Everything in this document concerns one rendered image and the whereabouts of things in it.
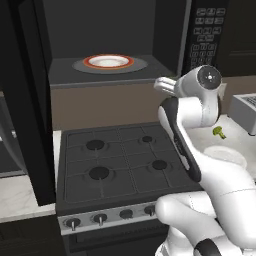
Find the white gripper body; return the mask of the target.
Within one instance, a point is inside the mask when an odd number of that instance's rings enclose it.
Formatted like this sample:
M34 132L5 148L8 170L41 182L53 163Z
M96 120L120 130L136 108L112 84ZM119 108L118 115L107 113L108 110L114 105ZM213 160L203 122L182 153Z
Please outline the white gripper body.
M159 77L155 80L154 89L175 96L176 81L168 77Z

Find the black microwave oven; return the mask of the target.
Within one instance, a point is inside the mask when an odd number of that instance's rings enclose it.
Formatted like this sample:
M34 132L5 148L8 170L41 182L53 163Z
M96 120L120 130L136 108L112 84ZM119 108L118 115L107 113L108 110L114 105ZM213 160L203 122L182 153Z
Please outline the black microwave oven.
M229 0L43 0L55 88L153 82L216 62ZM72 65L98 54L140 58L124 74L89 74Z

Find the grey microwave turntable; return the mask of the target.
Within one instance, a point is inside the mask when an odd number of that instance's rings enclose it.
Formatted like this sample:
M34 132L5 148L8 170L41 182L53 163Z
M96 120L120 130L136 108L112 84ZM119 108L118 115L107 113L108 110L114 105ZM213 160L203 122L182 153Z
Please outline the grey microwave turntable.
M118 70L98 70L98 69L93 69L93 68L89 68L86 67L82 61L82 60L78 60L76 61L72 67L77 70L77 71L81 71L83 73L89 73L89 74L102 74L102 75L109 75L109 74L124 74L124 73L130 73L130 72L136 72L136 71L140 71L144 68L146 68L148 66L148 63L140 58L135 58L132 57L134 59L134 64L128 68L123 68L123 69L118 69Z

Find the white plate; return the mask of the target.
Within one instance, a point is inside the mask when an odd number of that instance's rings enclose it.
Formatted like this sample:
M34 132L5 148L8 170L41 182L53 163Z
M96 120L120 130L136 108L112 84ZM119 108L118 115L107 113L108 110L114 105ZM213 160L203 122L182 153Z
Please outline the white plate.
M210 146L204 150L204 153L212 158L235 163L244 169L247 168L245 157L232 148L225 146Z

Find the black microwave door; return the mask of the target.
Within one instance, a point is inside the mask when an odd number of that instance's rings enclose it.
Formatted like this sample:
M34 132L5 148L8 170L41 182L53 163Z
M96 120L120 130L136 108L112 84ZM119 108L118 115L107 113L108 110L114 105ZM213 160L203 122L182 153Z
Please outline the black microwave door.
M40 206L56 201L51 62L43 0L0 0L0 137Z

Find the white bowl with orange rim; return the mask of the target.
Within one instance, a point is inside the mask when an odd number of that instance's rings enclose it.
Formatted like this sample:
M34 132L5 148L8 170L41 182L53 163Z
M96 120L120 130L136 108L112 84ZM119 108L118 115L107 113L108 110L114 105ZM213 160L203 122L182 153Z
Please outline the white bowl with orange rim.
M86 57L82 63L89 68L98 70L118 70L134 64L134 59L126 55L98 54Z

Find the green broccoli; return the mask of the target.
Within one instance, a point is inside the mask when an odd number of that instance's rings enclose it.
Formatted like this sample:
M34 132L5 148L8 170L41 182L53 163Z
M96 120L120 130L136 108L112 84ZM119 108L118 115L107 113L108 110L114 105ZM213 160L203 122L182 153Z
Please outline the green broccoli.
M212 131L214 136L219 135L222 139L225 139L226 136L224 135L224 133L222 132L222 127L221 126L217 126L213 129Z

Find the grey toaster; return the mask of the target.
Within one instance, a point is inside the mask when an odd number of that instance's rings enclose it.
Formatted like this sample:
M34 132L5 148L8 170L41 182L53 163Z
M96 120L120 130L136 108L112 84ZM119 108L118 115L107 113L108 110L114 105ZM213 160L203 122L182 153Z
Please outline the grey toaster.
M256 93L233 95L228 117L250 136L256 136Z

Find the black gas hob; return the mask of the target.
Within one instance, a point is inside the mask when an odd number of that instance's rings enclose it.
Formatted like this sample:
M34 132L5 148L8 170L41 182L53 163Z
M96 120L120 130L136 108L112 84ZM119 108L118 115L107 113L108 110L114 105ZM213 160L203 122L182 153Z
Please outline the black gas hob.
M56 213L63 235L154 220L144 208L166 194L199 191L161 125L143 123L62 133ZM133 217L122 219L122 210ZM100 226L93 221L106 214ZM72 231L65 221L79 218Z

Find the black oven door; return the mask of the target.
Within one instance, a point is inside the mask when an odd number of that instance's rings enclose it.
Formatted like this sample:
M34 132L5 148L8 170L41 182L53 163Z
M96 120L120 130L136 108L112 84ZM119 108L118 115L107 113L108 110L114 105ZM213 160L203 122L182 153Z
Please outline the black oven door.
M155 256L168 234L158 220L63 236L67 256Z

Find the dark base cupboard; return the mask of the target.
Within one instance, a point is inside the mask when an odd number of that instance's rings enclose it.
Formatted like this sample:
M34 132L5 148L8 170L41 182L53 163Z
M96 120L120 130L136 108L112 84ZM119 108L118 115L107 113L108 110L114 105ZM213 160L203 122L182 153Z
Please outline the dark base cupboard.
M0 256L66 256L57 217L1 223Z

